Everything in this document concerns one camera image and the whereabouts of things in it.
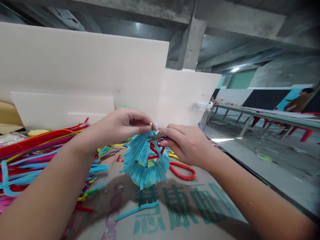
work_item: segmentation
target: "plastic bottle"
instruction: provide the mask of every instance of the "plastic bottle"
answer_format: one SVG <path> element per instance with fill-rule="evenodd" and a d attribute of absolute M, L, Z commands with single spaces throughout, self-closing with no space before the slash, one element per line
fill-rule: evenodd
<path fill-rule="evenodd" d="M 194 114 L 191 117 L 189 126 L 198 126 L 203 131 L 212 106 L 213 102 L 198 102 L 194 107 Z"/>

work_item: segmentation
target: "floor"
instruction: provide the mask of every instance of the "floor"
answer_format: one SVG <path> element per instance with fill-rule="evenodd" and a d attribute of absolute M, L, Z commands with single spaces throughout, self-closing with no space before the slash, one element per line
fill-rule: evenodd
<path fill-rule="evenodd" d="M 236 124 L 240 113 L 229 111 L 228 114 L 234 116 L 227 116 L 221 125 L 225 112 L 225 109 L 218 109 L 216 116 L 206 125 L 205 134 L 320 217 L 320 132 L 314 132 L 305 143 L 300 142 L 304 133 L 302 129 L 279 140 L 282 127 L 274 125 L 275 129 L 269 131 L 263 140 L 260 139 L 261 129 L 248 130 L 242 139 L 237 139 L 248 115 L 243 114 Z M 263 122 L 260 120 L 255 127 L 262 128 Z"/>

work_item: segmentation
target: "person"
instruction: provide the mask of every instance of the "person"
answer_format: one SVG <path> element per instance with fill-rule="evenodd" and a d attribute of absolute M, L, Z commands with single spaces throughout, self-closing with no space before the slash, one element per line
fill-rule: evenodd
<path fill-rule="evenodd" d="M 0 215 L 2 239 L 60 239 L 96 150 L 151 131 L 146 114 L 118 109 L 71 139 Z M 160 142 L 184 162 L 208 171 L 263 239 L 310 239 L 315 224 L 281 196 L 214 148 L 198 127 L 169 124 Z"/>
<path fill-rule="evenodd" d="M 313 92 L 313 88 L 304 88 L 300 91 L 299 97 L 293 100 L 286 99 L 289 103 L 284 107 L 285 111 L 302 112 L 302 110 L 307 105 L 312 92 Z"/>

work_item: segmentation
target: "long table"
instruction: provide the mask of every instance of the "long table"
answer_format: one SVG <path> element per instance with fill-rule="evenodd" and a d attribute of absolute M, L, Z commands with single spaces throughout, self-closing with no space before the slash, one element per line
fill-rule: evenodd
<path fill-rule="evenodd" d="M 249 119 L 247 120 L 247 122 L 244 124 L 238 138 L 242 138 L 243 134 L 245 133 L 245 131 L 247 129 L 259 129 L 259 128 L 249 128 L 249 124 L 251 123 L 251 120 L 253 119 L 254 116 L 260 117 L 260 118 L 265 118 L 270 120 L 268 126 L 266 128 L 262 128 L 264 129 L 264 132 L 261 136 L 261 139 L 263 139 L 265 137 L 265 135 L 267 134 L 268 130 L 270 130 L 272 124 L 277 121 L 277 122 L 281 122 L 281 123 L 286 123 L 288 125 L 290 125 L 290 127 L 288 129 L 283 129 L 286 132 L 281 136 L 280 139 L 285 138 L 288 133 L 293 129 L 294 126 L 297 127 L 301 127 L 301 128 L 306 128 L 306 129 L 310 129 L 310 130 L 314 130 L 314 131 L 320 131 L 320 122 L 319 119 L 311 117 L 309 118 L 305 118 L 306 116 L 303 114 L 301 114 L 301 117 L 299 118 L 299 114 L 292 114 L 292 116 L 284 116 L 281 114 L 276 114 L 275 112 L 277 111 L 270 111 L 270 110 L 264 110 L 264 109 L 250 109 L 250 108 L 242 108 L 240 106 L 235 106 L 235 105 L 227 105 L 227 104 L 214 104 L 212 107 L 212 111 L 207 119 L 207 122 L 209 121 L 210 117 L 214 117 L 218 111 L 218 108 L 224 108 L 227 110 L 227 112 L 225 113 L 222 121 L 224 121 L 224 119 L 226 118 L 226 116 L 228 115 L 229 111 L 235 111 L 235 112 L 240 112 L 240 116 L 238 118 L 238 120 L 236 121 L 236 123 L 238 123 L 238 121 L 240 120 L 242 114 L 248 114 L 249 115 Z"/>

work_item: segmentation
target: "man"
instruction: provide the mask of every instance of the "man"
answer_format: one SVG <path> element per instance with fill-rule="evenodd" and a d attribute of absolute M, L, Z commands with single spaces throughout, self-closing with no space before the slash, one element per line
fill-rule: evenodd
<path fill-rule="evenodd" d="M 302 112 L 310 99 L 312 92 L 313 88 L 304 88 L 299 93 L 299 97 L 293 100 L 286 99 L 289 103 L 284 107 L 284 110 L 287 112 Z"/>

